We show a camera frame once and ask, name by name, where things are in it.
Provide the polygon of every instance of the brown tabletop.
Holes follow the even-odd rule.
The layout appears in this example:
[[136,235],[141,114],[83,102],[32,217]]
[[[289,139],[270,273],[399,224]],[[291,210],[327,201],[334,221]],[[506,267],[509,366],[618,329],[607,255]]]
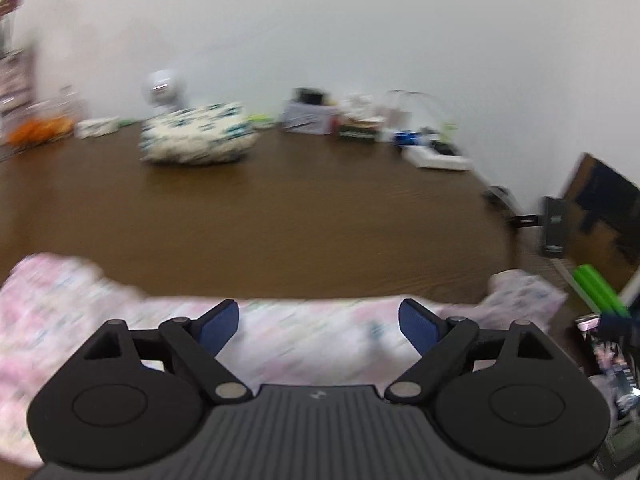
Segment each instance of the brown tabletop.
[[[418,170],[386,144],[277,131],[237,164],[150,166],[138,134],[0,164],[2,279],[50,251],[153,295],[475,303],[508,268],[504,223],[471,173]],[[3,479],[26,474],[0,462]]]

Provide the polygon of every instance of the white wall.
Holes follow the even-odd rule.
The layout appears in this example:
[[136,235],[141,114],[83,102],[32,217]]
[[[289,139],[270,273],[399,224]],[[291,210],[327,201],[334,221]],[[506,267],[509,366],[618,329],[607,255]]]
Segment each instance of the white wall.
[[[558,192],[582,150],[639,171],[639,4],[26,0],[15,44],[38,41],[41,97],[72,83],[96,116],[146,116],[141,82],[167,66],[182,72],[192,102],[241,99],[255,112],[276,113],[302,85],[336,96],[431,92],[453,108],[481,173],[533,208]],[[605,147],[605,132],[628,149]]]

